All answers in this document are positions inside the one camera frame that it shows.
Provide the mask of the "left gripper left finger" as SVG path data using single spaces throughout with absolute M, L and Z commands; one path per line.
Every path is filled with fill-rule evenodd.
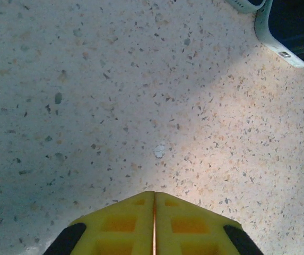
M 153 254 L 153 191 L 146 191 L 71 222 L 45 254 Z

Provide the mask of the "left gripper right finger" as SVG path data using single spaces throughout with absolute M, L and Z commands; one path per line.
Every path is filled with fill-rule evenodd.
M 155 194 L 157 254 L 260 254 L 261 250 L 227 217 L 163 192 Z

